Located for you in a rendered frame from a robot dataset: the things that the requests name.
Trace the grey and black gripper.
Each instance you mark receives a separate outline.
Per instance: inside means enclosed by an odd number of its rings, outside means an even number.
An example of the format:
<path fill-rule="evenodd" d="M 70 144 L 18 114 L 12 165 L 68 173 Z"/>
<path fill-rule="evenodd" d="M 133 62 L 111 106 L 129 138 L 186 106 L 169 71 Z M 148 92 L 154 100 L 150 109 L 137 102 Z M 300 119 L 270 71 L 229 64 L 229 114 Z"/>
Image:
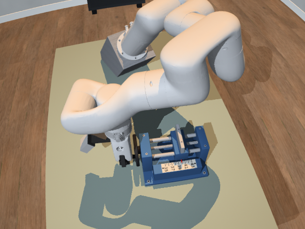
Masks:
<path fill-rule="evenodd" d="M 121 139 L 121 142 L 116 142 L 116 140 L 109 138 L 105 134 L 111 141 L 115 160 L 117 162 L 119 161 L 122 167 L 126 167 L 126 165 L 129 165 L 130 161 L 132 161 L 132 149 L 131 149 L 132 146 L 131 146 L 130 133 L 126 137 Z"/>

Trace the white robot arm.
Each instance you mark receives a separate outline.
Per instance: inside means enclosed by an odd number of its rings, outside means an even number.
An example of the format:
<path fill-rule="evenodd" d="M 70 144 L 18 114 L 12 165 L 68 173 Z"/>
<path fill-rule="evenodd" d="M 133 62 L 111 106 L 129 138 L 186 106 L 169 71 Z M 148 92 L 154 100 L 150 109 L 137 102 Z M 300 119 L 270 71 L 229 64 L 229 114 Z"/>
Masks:
<path fill-rule="evenodd" d="M 235 82 L 245 70 L 241 24 L 208 0 L 153 0 L 141 7 L 117 40 L 119 54 L 141 59 L 164 29 L 173 36 L 162 49 L 163 69 L 132 74 L 122 84 L 78 79 L 72 86 L 61 124 L 81 138 L 80 151 L 96 143 L 121 142 L 140 111 L 194 105 L 210 91 L 206 57 L 222 80 Z M 107 137 L 106 135 L 109 137 Z"/>

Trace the blue bench vise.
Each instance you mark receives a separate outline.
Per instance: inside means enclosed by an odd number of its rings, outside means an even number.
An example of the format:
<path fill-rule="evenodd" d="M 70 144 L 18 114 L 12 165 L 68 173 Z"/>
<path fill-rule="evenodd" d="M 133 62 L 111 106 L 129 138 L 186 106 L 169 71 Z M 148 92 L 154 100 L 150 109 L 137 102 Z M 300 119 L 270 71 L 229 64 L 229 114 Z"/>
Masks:
<path fill-rule="evenodd" d="M 136 166 L 142 167 L 145 186 L 184 181 L 207 177 L 206 159 L 209 144 L 204 127 L 196 126 L 192 134 L 184 134 L 176 124 L 170 136 L 149 139 L 149 133 L 139 134 L 140 146 L 137 146 L 136 134 L 133 134 Z"/>

